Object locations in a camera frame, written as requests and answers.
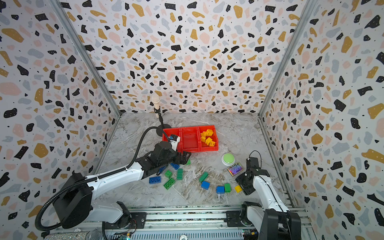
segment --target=red plastic tray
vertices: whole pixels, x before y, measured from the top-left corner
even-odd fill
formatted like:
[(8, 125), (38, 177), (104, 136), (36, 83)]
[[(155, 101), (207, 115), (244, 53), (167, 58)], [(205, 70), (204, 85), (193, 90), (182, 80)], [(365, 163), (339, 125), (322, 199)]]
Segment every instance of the red plastic tray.
[[(210, 136), (212, 141), (216, 144), (214, 147), (209, 147), (207, 144), (201, 141), (200, 133), (205, 132), (207, 129), (213, 130), (213, 135)], [(198, 127), (177, 127), (164, 129), (168, 136), (175, 134), (180, 136), (180, 142), (177, 146), (178, 152), (207, 152), (207, 151), (218, 151), (218, 139), (216, 135), (215, 126), (198, 126)]]

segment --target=green button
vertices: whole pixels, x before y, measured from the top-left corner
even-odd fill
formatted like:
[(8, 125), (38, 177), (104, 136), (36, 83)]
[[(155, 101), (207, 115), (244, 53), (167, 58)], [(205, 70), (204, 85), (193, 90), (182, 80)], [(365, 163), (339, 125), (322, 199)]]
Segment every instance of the green button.
[(225, 163), (232, 164), (235, 161), (235, 157), (231, 153), (226, 153), (223, 156), (223, 160)]

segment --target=metal corner post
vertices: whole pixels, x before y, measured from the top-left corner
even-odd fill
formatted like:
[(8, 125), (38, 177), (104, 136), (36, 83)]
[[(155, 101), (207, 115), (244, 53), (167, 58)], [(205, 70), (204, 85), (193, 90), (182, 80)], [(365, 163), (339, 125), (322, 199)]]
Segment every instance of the metal corner post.
[(296, 49), (297, 44), (300, 41), (300, 38), (307, 26), (308, 20), (311, 17), (311, 14), (313, 12), (313, 9), (315, 8), (316, 4), (319, 0), (307, 0), (307, 3), (305, 3), (303, 13), (300, 17), (299, 22), (297, 23), (297, 27), (295, 29), (295, 32), (292, 36), (292, 39), (290, 43), (288, 44), (288, 47), (285, 51), (285, 54), (283, 56), (283, 59), (281, 60), (281, 64), (279, 68), (277, 69), (277, 72), (275, 76), (273, 77), (272, 84), (269, 86), (269, 91), (267, 92), (263, 105), (260, 108), (259, 116), (263, 116), (265, 111), (268, 108), (269, 102), (272, 99), (272, 96), (274, 94), (274, 89), (277, 87), (279, 80), (284, 72), (285, 67), (287, 66), (289, 62), (289, 58)]
[(87, 54), (83, 44), (81, 43), (78, 34), (76, 33), (75, 28), (69, 21), (65, 11), (61, 7), (61, 3), (59, 0), (48, 0), (48, 2), (51, 5), (51, 8), (59, 18), (59, 22), (62, 24), (62, 27), (69, 35), (70, 39), (72, 40), (75, 48), (79, 52), (81, 58), (83, 59), (85, 65), (93, 75), (94, 79), (96, 80), (97, 85), (100, 87), (101, 92), (104, 94), (105, 98), (107, 99), (109, 106), (112, 108), (112, 111), (115, 112), (115, 114), (120, 117), (121, 112), (118, 109), (117, 104), (115, 103), (114, 99), (112, 98), (111, 94), (109, 93), (109, 90), (107, 86), (104, 84), (103, 80), (101, 79), (100, 74), (96, 70), (96, 66), (94, 65), (93, 61), (91, 60), (91, 57)]

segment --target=side wall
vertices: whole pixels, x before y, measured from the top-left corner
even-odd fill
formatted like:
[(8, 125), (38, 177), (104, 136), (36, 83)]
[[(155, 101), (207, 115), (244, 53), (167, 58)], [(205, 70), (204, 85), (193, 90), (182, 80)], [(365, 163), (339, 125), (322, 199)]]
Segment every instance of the side wall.
[(383, 1), (321, 1), (262, 119), (318, 239), (383, 239)]
[(43, 239), (36, 214), (96, 167), (118, 117), (46, 2), (0, 6), (0, 239)]
[(258, 112), (306, 3), (64, 0), (123, 112)]

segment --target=blue block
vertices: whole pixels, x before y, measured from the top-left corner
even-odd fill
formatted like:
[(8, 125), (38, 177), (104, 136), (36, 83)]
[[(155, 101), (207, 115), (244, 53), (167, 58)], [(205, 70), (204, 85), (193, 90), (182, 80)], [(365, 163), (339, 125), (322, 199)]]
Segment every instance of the blue block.
[(206, 182), (206, 181), (203, 181), (201, 183), (201, 188), (205, 189), (205, 190), (208, 190), (209, 188), (209, 182)]
[(223, 194), (223, 193), (225, 193), (224, 186), (216, 187), (216, 193), (217, 193), (217, 194)]
[(179, 169), (179, 165), (177, 165), (177, 164), (174, 164), (174, 163), (171, 163), (170, 164), (175, 170), (178, 170)]
[(162, 173), (166, 168), (167, 168), (168, 165), (165, 165), (161, 168), (159, 168), (159, 174)]
[(149, 178), (149, 184), (154, 184), (154, 183), (160, 183), (161, 182), (161, 177), (150, 177)]

